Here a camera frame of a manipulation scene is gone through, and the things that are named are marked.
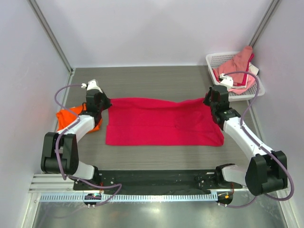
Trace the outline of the crimson red t shirt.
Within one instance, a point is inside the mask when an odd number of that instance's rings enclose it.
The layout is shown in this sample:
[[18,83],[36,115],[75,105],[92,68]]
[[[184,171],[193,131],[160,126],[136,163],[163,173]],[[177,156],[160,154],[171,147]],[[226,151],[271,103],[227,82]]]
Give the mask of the crimson red t shirt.
[[203,101],[112,99],[105,142],[111,146],[222,146],[224,135]]

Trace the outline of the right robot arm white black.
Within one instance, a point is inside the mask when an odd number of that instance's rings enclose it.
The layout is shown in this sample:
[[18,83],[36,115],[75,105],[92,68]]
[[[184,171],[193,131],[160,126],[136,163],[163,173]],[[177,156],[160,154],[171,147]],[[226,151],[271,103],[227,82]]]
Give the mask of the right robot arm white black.
[[265,145],[241,121],[241,115],[229,106],[227,88],[222,85],[211,86],[203,103],[210,107],[214,123],[237,143],[249,159],[246,169],[233,163],[217,166],[215,184],[224,188],[234,182],[247,187],[254,196],[287,188],[286,155]]

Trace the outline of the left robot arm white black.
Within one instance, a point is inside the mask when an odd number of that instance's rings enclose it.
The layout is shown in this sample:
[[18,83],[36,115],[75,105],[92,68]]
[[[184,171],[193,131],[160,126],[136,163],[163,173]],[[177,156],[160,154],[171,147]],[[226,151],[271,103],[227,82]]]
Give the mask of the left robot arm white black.
[[100,129],[102,111],[111,107],[111,100],[101,89],[86,92],[86,101],[80,107],[66,108],[57,114],[57,132],[44,136],[41,169],[48,174],[61,174],[63,179],[84,180],[85,185],[95,190],[101,184],[96,166],[80,161],[77,143],[87,133]]

